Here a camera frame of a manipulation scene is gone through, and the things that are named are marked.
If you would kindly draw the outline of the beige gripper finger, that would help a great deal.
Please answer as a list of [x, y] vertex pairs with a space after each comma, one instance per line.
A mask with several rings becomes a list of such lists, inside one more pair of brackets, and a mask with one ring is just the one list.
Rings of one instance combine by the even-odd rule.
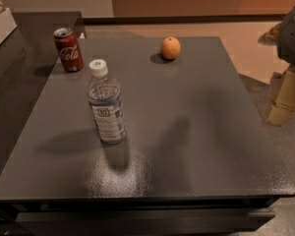
[[273, 126], [284, 126], [295, 115], [295, 65], [277, 78], [274, 99], [265, 120]]
[[273, 26], [264, 35], [263, 40], [269, 43], [276, 43], [281, 30], [281, 23]]

